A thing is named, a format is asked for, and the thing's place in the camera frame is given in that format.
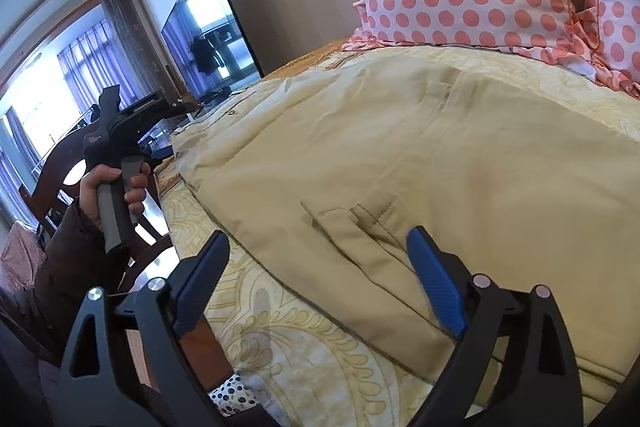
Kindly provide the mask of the person's left hand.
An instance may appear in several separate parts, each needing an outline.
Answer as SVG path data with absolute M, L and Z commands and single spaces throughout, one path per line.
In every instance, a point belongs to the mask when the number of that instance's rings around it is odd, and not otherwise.
M 129 180 L 131 188 L 124 195 L 124 201 L 127 203 L 131 216 L 140 216 L 144 211 L 150 173 L 150 166 L 144 162 L 140 167 L 140 171 Z M 117 181 L 121 177 L 122 170 L 101 164 L 86 173 L 80 181 L 78 206 L 98 229 L 101 228 L 98 187 L 105 183 Z

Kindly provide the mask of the dark brown sleeve forearm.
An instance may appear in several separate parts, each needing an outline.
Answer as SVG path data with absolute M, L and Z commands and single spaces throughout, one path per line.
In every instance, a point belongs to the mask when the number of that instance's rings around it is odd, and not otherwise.
M 68 336 L 88 290 L 114 291 L 128 268 L 130 248 L 110 253 L 104 234 L 80 209 L 67 208 L 46 249 L 32 288 L 38 311 L 37 339 L 53 358 L 62 359 Z

